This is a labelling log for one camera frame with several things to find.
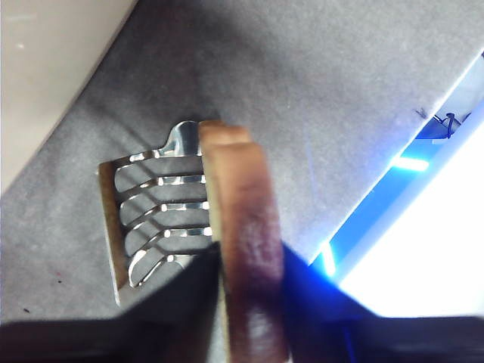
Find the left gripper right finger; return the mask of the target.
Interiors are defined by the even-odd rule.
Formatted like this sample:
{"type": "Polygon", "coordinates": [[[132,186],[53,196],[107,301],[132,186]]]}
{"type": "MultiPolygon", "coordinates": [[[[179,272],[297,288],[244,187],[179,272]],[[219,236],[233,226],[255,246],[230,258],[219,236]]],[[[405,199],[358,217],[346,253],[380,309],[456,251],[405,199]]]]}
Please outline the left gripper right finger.
{"type": "Polygon", "coordinates": [[[481,362],[477,317],[383,318],[284,247],[284,324],[294,362],[481,362]]]}

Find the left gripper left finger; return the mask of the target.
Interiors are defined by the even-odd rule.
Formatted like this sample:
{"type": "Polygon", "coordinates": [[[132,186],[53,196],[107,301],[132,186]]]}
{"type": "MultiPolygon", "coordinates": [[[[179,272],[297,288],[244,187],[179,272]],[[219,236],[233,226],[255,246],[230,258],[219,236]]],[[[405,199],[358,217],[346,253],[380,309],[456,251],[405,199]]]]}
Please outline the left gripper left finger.
{"type": "Polygon", "coordinates": [[[3,362],[205,362],[215,322],[218,244],[114,318],[18,321],[1,328],[3,362]]]}

